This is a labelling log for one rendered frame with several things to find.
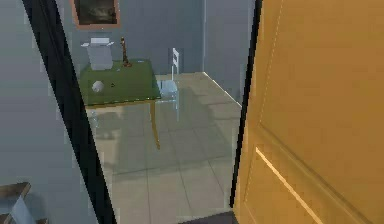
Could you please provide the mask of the green top dining table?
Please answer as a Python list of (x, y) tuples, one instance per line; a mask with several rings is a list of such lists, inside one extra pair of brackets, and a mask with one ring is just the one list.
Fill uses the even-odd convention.
[[(151, 61), (132, 59), (130, 63), (131, 67), (124, 67), (122, 61), (114, 61), (108, 70), (93, 70), (90, 65), (85, 67), (78, 79), (84, 106), (86, 109), (99, 109), (148, 104), (155, 144), (160, 148), (155, 103), (161, 94)], [(104, 89), (99, 93), (92, 90), (96, 81), (104, 83)]]

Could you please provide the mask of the white chair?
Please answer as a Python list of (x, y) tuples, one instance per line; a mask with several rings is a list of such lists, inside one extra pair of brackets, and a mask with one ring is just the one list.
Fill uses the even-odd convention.
[(176, 120), (180, 117), (180, 101), (179, 101), (179, 89), (177, 86), (176, 75), (180, 70), (180, 53), (173, 48), (172, 49), (172, 65), (171, 65), (171, 78), (169, 80), (158, 80), (157, 84), (160, 90), (161, 98), (158, 103), (173, 103), (176, 110)]

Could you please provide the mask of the brown slender statuette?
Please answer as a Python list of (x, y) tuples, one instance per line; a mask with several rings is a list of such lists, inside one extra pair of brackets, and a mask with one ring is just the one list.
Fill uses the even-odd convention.
[(121, 37), (120, 44), (121, 44), (122, 50), (123, 50), (123, 66), (124, 67), (131, 67), (132, 64), (128, 60), (127, 48), (126, 48), (126, 43), (125, 43), (125, 38), (124, 37)]

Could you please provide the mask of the open grey cardboard box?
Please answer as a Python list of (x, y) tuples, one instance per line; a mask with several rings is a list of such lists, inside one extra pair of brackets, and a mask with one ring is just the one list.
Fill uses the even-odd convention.
[(109, 38), (92, 38), (82, 47), (87, 49), (91, 68), (93, 70), (108, 70), (113, 66), (111, 46), (114, 44)]

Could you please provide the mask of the orange wooden room door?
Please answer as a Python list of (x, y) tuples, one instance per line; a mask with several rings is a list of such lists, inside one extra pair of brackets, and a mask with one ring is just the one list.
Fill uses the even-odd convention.
[(239, 224), (384, 224), (384, 0), (260, 0)]

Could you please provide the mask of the framed dark picture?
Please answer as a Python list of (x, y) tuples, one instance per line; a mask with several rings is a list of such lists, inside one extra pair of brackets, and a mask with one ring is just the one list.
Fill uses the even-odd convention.
[(119, 0), (69, 0), (72, 18), (80, 30), (120, 27)]

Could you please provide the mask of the brown wooden shelf unit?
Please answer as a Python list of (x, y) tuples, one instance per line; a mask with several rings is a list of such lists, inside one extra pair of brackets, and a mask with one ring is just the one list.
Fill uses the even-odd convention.
[(0, 185), (0, 224), (50, 224), (47, 218), (35, 219), (25, 203), (29, 182)]

